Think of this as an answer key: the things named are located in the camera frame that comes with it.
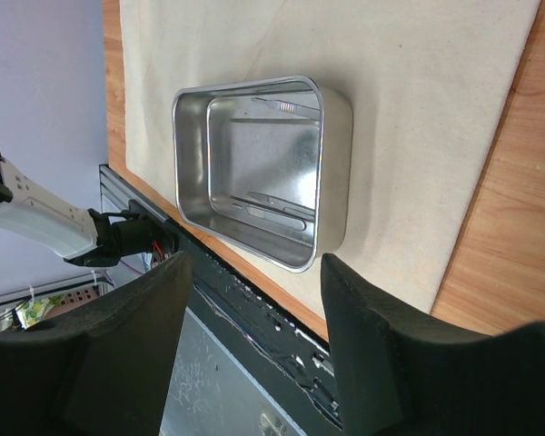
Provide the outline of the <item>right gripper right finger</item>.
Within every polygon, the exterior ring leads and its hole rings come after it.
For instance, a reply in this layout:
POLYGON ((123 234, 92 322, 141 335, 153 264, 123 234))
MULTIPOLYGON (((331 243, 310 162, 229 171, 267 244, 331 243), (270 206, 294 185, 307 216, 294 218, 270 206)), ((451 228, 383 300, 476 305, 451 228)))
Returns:
POLYGON ((348 435, 545 435, 545 322, 486 335, 322 257, 322 303, 348 435))

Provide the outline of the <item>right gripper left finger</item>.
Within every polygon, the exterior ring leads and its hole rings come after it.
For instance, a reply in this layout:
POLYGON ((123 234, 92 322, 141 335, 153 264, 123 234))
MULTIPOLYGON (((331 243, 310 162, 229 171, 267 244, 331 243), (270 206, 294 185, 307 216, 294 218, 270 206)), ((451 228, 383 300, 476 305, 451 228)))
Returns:
POLYGON ((0 435, 156 435, 192 258, 23 332, 0 332, 0 435))

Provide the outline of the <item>stainless steel tray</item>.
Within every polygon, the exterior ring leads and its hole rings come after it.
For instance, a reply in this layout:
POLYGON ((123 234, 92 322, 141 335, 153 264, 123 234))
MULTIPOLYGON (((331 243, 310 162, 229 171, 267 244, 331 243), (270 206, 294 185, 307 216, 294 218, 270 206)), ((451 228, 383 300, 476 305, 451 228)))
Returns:
POLYGON ((287 271, 308 270, 344 239, 353 113, 339 92, 305 75, 190 87, 173 100, 175 204, 183 220, 287 271), (319 120, 252 97, 321 111, 319 120), (231 196, 266 193, 315 211, 298 232, 251 217, 231 196))

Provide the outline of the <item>beige cloth wrap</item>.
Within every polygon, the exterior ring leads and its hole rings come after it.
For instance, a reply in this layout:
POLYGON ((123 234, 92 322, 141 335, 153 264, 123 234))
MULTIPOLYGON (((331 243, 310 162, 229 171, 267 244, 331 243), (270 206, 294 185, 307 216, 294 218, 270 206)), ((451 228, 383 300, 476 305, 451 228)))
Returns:
MULTIPOLYGON (((333 252, 428 312, 538 8, 535 1, 123 1, 127 168, 176 207, 172 110, 180 90, 308 76, 342 94, 353 113, 346 231, 333 252)), ((295 273, 228 244, 325 314, 322 255, 295 273)))

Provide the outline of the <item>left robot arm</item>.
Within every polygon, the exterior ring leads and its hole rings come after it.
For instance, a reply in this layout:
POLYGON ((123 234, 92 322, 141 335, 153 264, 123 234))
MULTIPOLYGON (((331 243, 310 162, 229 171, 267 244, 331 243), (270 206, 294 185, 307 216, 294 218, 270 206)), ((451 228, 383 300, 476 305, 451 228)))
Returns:
POLYGON ((0 229, 88 268, 112 267, 140 253, 151 253, 160 263, 179 248, 178 237, 142 203, 131 200, 118 213, 75 207, 25 176, 1 151, 0 229))

